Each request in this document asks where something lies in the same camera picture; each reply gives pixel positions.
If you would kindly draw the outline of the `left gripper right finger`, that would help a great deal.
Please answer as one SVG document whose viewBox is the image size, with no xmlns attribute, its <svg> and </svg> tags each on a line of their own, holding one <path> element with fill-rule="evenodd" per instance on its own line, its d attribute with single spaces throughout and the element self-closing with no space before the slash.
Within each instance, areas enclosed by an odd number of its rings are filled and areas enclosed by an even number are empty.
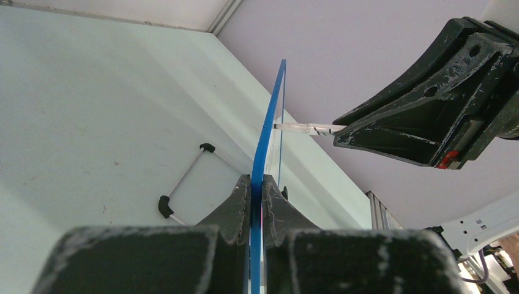
<svg viewBox="0 0 519 294">
<path fill-rule="evenodd" d="M 262 185 L 268 293 L 465 293 L 443 241 L 428 230 L 324 230 Z"/>
</svg>

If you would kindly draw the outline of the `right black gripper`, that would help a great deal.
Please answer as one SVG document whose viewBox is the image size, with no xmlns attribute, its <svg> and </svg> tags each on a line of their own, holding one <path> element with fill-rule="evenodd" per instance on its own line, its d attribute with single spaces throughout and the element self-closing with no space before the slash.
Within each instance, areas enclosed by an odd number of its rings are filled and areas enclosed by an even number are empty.
<svg viewBox="0 0 519 294">
<path fill-rule="evenodd" d="M 333 121 L 334 145 L 459 170 L 496 138 L 518 140 L 518 34 L 453 18 L 377 95 Z"/>
</svg>

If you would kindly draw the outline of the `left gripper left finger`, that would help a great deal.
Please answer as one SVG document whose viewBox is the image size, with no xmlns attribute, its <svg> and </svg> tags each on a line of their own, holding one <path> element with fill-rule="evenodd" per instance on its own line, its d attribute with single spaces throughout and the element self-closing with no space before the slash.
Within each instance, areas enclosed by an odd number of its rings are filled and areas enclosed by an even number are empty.
<svg viewBox="0 0 519 294">
<path fill-rule="evenodd" d="M 251 180 L 193 226 L 93 226 L 56 243 L 33 293 L 247 293 Z"/>
</svg>

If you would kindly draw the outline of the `blue framed whiteboard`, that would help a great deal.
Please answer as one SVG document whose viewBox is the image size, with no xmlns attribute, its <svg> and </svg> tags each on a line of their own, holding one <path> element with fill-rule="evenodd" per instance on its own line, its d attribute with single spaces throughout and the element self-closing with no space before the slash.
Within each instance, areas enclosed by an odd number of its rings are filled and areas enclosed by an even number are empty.
<svg viewBox="0 0 519 294">
<path fill-rule="evenodd" d="M 262 204 L 261 188 L 265 175 L 274 177 L 279 182 L 282 166 L 283 133 L 275 130 L 276 124 L 284 123 L 285 118 L 285 85 L 286 60 L 282 60 L 272 90 L 261 134 L 256 147 L 251 173 L 251 223 L 250 223 L 250 292 L 264 293 L 261 286 L 264 273 L 263 235 L 262 235 Z"/>
</svg>

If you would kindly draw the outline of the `black whiteboard marker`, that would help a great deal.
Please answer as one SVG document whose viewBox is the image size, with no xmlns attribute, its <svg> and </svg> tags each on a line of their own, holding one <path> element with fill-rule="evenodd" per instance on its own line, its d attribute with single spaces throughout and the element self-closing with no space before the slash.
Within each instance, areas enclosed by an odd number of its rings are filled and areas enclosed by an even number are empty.
<svg viewBox="0 0 519 294">
<path fill-rule="evenodd" d="M 333 124 L 301 124 L 301 123 L 276 123 L 274 129 L 283 132 L 294 132 L 312 136 L 334 136 L 337 132 L 345 129 L 346 126 Z"/>
</svg>

